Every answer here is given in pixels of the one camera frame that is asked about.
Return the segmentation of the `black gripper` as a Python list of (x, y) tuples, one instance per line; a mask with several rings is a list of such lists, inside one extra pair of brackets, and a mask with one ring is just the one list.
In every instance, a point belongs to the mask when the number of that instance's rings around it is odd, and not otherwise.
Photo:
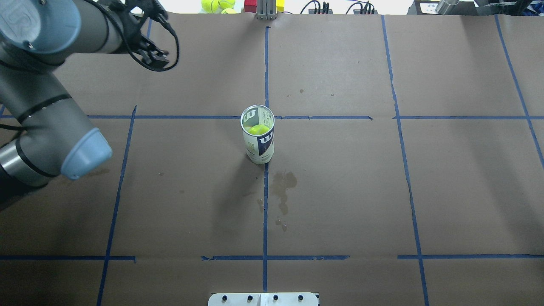
[(142, 33), (147, 21), (155, 21), (170, 31), (168, 13), (158, 0), (100, 0), (106, 20), (120, 39), (114, 54), (128, 54), (150, 71), (170, 70), (169, 52), (160, 49)]

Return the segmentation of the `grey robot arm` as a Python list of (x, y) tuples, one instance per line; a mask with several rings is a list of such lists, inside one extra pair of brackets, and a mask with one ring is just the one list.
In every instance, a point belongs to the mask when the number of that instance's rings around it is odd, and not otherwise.
[(142, 34), (150, 19), (179, 39), (157, 0), (2, 0), (1, 104), (19, 126), (1, 147), (1, 207), (77, 180), (111, 158), (111, 146), (54, 71), (73, 54), (128, 54), (154, 72), (171, 70), (168, 52)]

